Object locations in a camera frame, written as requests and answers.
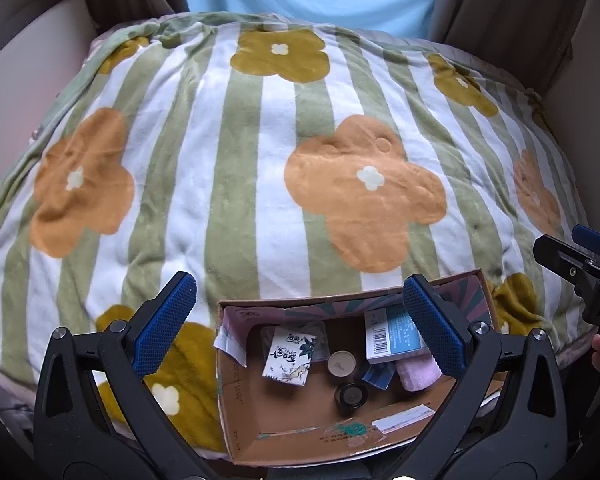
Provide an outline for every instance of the cardboard box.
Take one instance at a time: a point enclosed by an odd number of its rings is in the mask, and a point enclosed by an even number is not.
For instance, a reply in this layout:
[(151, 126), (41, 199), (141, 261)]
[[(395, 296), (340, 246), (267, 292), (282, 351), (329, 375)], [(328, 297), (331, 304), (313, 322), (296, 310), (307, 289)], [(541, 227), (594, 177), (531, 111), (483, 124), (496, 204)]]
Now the cardboard box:
[[(438, 291), (445, 299), (459, 304), (469, 320), (485, 320), (499, 330), (480, 270), (432, 284), (440, 286)], [(219, 407), (232, 462), (249, 466), (331, 462), (380, 452), (417, 436), (429, 421), (430, 410), (437, 410), (453, 387), (452, 378), (443, 376), (427, 390), (411, 393), (402, 388), (396, 374), (386, 391), (369, 387), (366, 404), (352, 418), (342, 418), (326, 362), (312, 363), (302, 387), (262, 377), (259, 327), (264, 321), (280, 324), (285, 319), (297, 322), (302, 316), (307, 320), (320, 317), (331, 352), (350, 351), (365, 367), (363, 312), (395, 301), (401, 293), (401, 287), (394, 287), (326, 298), (221, 301), (215, 343), (221, 348), (217, 360)], [(501, 387), (500, 381), (492, 381), (487, 395)]]

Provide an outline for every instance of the bed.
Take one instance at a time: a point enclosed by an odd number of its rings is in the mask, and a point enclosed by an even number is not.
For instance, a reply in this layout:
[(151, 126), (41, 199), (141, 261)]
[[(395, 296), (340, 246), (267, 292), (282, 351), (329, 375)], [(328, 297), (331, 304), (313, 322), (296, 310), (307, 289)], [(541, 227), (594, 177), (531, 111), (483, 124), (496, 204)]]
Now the bed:
[(577, 223), (538, 95), (458, 49), (276, 14), (119, 27), (0, 180), (0, 384), (32, 403), (53, 329), (128, 319), (178, 270), (198, 301), (147, 384), (209, 456), (220, 299), (481, 268), (502, 330), (543, 328), (565, 367), (595, 328), (532, 245)]

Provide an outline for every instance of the pink towel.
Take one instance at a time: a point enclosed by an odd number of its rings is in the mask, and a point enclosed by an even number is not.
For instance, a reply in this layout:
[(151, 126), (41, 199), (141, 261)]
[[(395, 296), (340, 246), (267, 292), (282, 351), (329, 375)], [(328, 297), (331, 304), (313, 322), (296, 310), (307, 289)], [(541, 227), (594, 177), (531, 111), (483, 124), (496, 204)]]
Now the pink towel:
[(407, 357), (395, 362), (400, 382), (408, 392), (419, 392), (435, 383), (442, 372), (429, 353)]

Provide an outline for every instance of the blanket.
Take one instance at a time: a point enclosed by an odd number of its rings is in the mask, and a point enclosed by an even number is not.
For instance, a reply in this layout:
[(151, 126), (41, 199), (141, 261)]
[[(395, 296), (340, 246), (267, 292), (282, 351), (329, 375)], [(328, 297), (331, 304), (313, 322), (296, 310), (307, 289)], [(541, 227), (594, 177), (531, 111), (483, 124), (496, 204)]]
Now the blanket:
[(147, 380), (207, 449), (223, 446), (222, 298), (481, 268), (505, 332), (542, 327), (562, 365), (583, 352), (582, 300), (532, 254), (586, 223), (539, 97), (467, 54), (379, 36), (187, 13), (106, 39), (0, 183), (0, 371), (35, 385), (54, 328), (128, 317), (178, 270), (198, 300)]

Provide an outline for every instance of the screw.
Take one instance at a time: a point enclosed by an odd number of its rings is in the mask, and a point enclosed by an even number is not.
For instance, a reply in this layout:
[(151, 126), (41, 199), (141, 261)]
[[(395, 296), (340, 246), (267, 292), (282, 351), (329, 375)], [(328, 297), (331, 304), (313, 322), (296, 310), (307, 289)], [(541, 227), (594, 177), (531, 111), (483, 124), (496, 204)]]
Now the screw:
[(487, 325), (483, 321), (476, 321), (472, 325), (472, 327), (478, 334), (482, 334), (482, 335), (486, 334), (489, 331), (489, 325)]
[(53, 339), (62, 339), (64, 336), (66, 336), (66, 328), (64, 326), (59, 326), (51, 334)]
[(538, 339), (538, 341), (544, 341), (546, 339), (546, 332), (541, 328), (535, 328), (531, 331), (531, 335)]
[(112, 332), (122, 332), (126, 328), (126, 321), (117, 319), (109, 325), (109, 330)]

